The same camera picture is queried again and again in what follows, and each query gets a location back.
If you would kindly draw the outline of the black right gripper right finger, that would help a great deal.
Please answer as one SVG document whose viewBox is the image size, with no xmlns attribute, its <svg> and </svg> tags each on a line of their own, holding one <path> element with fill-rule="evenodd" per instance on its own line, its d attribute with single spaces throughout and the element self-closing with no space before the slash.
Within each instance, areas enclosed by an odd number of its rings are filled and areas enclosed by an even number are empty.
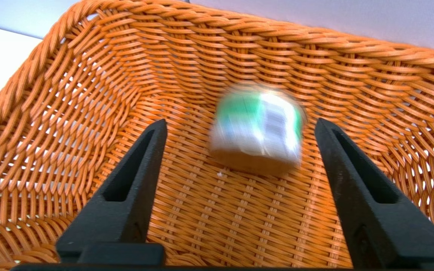
<svg viewBox="0 0 434 271">
<path fill-rule="evenodd" d="M 355 269 L 434 269 L 434 224 L 334 123 L 315 138 Z"/>
</svg>

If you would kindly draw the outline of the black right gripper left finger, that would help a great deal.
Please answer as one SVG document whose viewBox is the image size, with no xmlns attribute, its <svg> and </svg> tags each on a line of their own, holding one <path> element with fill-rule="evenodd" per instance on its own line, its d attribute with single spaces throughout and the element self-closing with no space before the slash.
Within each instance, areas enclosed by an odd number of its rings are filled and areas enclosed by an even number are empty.
<svg viewBox="0 0 434 271">
<path fill-rule="evenodd" d="M 167 122 L 149 125 L 57 241 L 62 263 L 162 264 L 147 244 Z"/>
</svg>

